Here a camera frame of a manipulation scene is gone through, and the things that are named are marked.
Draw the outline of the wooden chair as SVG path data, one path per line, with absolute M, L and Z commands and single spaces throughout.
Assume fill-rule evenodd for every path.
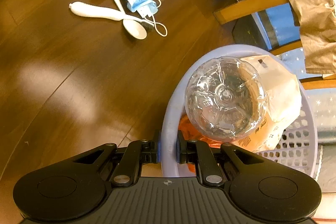
M 236 3 L 215 11 L 214 16 L 223 25 L 255 12 L 286 3 L 289 3 L 289 0 L 237 0 Z M 335 74 L 301 79 L 300 82 L 306 90 L 335 88 Z

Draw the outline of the tan chair cover cloth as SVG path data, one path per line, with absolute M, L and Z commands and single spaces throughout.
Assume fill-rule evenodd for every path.
M 289 0 L 299 22 L 305 68 L 311 74 L 335 73 L 335 0 Z

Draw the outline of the white plastic spoon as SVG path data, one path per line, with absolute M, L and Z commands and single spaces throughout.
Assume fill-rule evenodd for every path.
M 125 13 L 125 10 L 123 9 L 123 6 L 122 6 L 120 0 L 114 0 L 114 2 L 116 4 L 116 6 L 118 7 L 118 9 L 123 14 L 123 16 L 125 16 L 126 13 Z M 133 36 L 134 38 L 136 38 L 138 40 L 143 40 L 147 37 L 147 32 L 146 32 L 145 28 L 140 23 L 138 23 L 137 21 L 135 21 L 133 19 L 123 18 L 122 24 L 123 24 L 124 28 L 127 30 L 127 32 L 131 36 Z

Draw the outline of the beige tissue box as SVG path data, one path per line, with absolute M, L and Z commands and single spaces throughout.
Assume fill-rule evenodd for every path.
M 232 144 L 251 152 L 273 150 L 284 130 L 300 114 L 302 96 L 299 82 L 296 75 L 270 55 L 244 57 L 243 60 L 258 72 L 268 96 L 268 107 L 254 133 Z

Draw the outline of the white toothbrush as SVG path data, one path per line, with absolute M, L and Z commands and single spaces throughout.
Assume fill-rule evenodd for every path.
M 104 18 L 114 21 L 121 21 L 124 19 L 135 20 L 136 22 L 143 25 L 145 28 L 153 29 L 154 24 L 144 19 L 139 19 L 135 16 L 127 15 L 119 10 L 89 5 L 83 2 L 74 2 L 69 4 L 69 9 L 78 16 L 87 17 L 87 18 Z

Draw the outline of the clear plastic water bottle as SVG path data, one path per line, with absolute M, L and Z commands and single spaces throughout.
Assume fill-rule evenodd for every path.
M 193 72 L 185 90 L 190 122 L 214 141 L 228 143 L 253 133 L 267 107 L 268 96 L 258 72 L 237 57 L 206 61 Z

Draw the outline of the dark door mat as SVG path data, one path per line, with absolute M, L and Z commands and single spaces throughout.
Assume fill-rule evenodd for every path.
M 232 36 L 236 44 L 246 44 L 269 51 L 269 47 L 252 17 L 236 20 Z

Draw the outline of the orange foam fruit net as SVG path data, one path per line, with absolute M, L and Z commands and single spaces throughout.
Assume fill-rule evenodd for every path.
M 186 141 L 188 140 L 200 140 L 206 142 L 209 147 L 211 148 L 220 148 L 222 145 L 222 142 L 220 141 L 214 141 L 209 139 L 206 136 L 203 136 L 200 131 L 190 122 L 187 114 L 183 114 L 179 121 L 178 126 L 179 131 L 182 132 L 183 137 Z M 193 146 L 189 143 L 187 143 L 187 166 L 190 172 L 196 174 L 195 169 L 195 156 L 193 155 Z

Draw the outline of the lavender plastic waste basket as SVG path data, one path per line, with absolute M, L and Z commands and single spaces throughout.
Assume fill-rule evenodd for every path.
M 261 48 L 244 44 L 231 44 L 206 53 L 189 67 L 189 70 L 179 81 L 179 84 L 175 88 L 175 91 L 169 100 L 163 120 L 160 139 L 160 157 L 162 171 L 165 177 L 189 177 L 194 175 L 189 171 L 187 165 L 180 165 L 177 163 L 176 149 L 178 125 L 181 115 L 185 112 L 185 89 L 193 72 L 200 65 L 212 58 L 221 56 L 234 56 L 242 58 L 256 55 L 270 55 L 278 63 L 285 65 L 278 57 Z M 290 125 L 290 127 L 285 130 L 284 135 L 286 136 L 286 139 L 282 139 L 280 141 L 280 144 L 293 143 L 294 146 L 287 145 L 285 148 L 281 147 L 280 149 L 273 151 L 263 151 L 261 154 L 265 155 L 269 159 L 275 160 L 277 163 L 282 163 L 283 165 L 300 170 L 301 172 L 313 177 L 314 172 L 317 170 L 317 128 L 306 91 L 302 84 L 299 84 L 299 88 L 302 96 L 301 112 L 304 115 L 300 115 Z

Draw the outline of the blue face mask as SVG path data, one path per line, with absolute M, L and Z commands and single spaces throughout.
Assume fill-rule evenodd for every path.
M 155 30 L 162 37 L 167 36 L 167 28 L 164 24 L 155 20 L 154 15 L 161 7 L 161 0 L 123 0 L 132 13 L 137 12 L 141 18 L 139 23 L 147 30 Z

